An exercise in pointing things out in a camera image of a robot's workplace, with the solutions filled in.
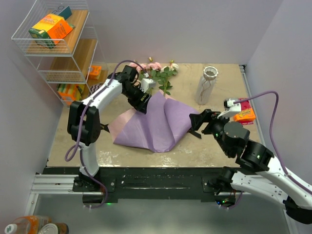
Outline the black ribbon gold lettering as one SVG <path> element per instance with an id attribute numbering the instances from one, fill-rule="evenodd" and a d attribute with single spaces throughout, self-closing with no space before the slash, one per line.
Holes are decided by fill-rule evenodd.
<path id="1" fill-rule="evenodd" d="M 101 130 L 104 130 L 106 132 L 110 132 L 109 128 L 108 128 L 108 124 L 100 124 Z"/>

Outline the white rose stem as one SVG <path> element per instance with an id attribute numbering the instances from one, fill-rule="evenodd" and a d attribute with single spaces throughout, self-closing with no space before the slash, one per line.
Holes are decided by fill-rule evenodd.
<path id="1" fill-rule="evenodd" d="M 173 85 L 170 82 L 170 79 L 178 74 L 179 66 L 175 63 L 174 60 L 169 62 L 169 65 L 164 66 L 157 73 L 156 81 L 159 85 L 159 89 L 163 92 L 163 95 L 171 95 L 170 90 Z"/>

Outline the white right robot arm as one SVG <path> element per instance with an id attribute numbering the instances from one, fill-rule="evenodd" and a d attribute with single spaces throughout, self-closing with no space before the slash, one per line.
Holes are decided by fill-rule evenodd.
<path id="1" fill-rule="evenodd" d="M 283 169 L 281 160 L 261 143 L 249 139 L 250 131 L 242 124 L 222 117 L 221 112 L 204 110 L 190 114 L 191 131 L 203 123 L 202 133 L 212 135 L 223 153 L 235 158 L 248 175 L 230 167 L 223 167 L 209 185 L 219 192 L 230 189 L 248 192 L 282 207 L 287 215 L 303 224 L 312 222 L 312 186 L 295 173 Z"/>

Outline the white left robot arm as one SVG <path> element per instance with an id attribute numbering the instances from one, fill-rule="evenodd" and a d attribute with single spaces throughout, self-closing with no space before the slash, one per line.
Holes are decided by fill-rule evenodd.
<path id="1" fill-rule="evenodd" d="M 75 144 L 66 152 L 65 161 L 70 161 L 79 151 L 80 173 L 87 176 L 84 186 L 89 191 L 96 191 L 101 186 L 96 141 L 100 136 L 100 112 L 119 95 L 127 97 L 128 103 L 141 113 L 147 112 L 151 95 L 148 90 L 156 82 L 144 72 L 137 84 L 139 73 L 136 68 L 126 65 L 121 72 L 114 70 L 93 94 L 82 101 L 73 101 L 70 105 L 67 132 Z"/>

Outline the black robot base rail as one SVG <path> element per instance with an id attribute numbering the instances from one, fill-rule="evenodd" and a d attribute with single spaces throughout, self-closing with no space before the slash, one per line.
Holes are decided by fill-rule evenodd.
<path id="1" fill-rule="evenodd" d="M 43 174 L 70 176 L 72 191 L 83 193 L 85 205 L 120 199 L 199 200 L 232 207 L 242 198 L 230 187 L 236 171 L 224 168 L 102 167 L 93 179 L 74 167 L 48 167 Z"/>

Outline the purple pink wrapping paper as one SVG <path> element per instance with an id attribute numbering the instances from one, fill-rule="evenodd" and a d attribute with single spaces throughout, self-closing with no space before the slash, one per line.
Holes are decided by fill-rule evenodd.
<path id="1" fill-rule="evenodd" d="M 108 131 L 114 144 L 165 153 L 186 135 L 191 128 L 189 115 L 197 113 L 159 91 L 150 98 L 146 114 L 131 108 L 108 124 Z"/>

